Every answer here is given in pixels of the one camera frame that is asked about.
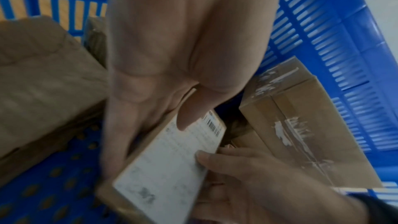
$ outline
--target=fingernail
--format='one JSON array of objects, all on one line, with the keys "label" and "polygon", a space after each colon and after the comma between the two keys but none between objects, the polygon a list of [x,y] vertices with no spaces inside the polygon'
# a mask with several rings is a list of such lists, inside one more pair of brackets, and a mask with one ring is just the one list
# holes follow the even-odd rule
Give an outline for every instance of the fingernail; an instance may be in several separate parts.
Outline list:
[{"label": "fingernail", "polygon": [[196,158],[200,161],[204,161],[210,157],[210,153],[207,153],[205,151],[197,151],[196,152]]}]

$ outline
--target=blue plastic crate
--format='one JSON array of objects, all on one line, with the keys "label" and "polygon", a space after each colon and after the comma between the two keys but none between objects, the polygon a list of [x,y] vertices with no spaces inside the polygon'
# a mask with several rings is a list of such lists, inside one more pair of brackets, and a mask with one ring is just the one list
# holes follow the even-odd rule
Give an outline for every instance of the blue plastic crate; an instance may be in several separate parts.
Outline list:
[{"label": "blue plastic crate", "polygon": [[[22,1],[26,16],[41,14],[41,0]],[[69,6],[68,24],[61,25],[75,37],[82,36],[92,7],[97,16],[107,7],[107,0],[49,0],[57,22],[65,15],[60,1]],[[76,10],[82,5],[79,18]],[[20,17],[10,0],[0,0],[2,17]],[[381,179],[398,181],[398,66],[365,1],[280,0],[257,73],[292,56],[318,77]],[[224,107],[238,103],[239,97]],[[71,140],[68,150],[0,189],[0,224],[121,222],[92,195],[100,171],[99,148],[91,144],[98,143],[100,132],[87,129],[85,134],[85,140]],[[391,184],[388,192],[367,192],[397,205],[398,187]]]}]

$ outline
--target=dark sleeve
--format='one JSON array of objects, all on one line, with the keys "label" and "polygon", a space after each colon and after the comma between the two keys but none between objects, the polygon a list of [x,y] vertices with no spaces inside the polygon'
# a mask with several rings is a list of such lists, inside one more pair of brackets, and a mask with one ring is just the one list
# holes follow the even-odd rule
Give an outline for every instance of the dark sleeve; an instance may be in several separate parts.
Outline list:
[{"label": "dark sleeve", "polygon": [[350,196],[362,201],[367,206],[369,224],[398,224],[398,208],[363,194],[351,194]]}]

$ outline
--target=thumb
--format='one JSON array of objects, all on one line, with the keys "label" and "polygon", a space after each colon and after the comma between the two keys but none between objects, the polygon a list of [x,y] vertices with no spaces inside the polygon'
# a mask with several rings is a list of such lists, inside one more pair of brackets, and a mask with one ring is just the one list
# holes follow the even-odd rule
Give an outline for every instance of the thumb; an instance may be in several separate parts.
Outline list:
[{"label": "thumb", "polygon": [[209,110],[233,96],[234,93],[220,93],[200,85],[181,105],[177,115],[178,129],[186,129]]}]

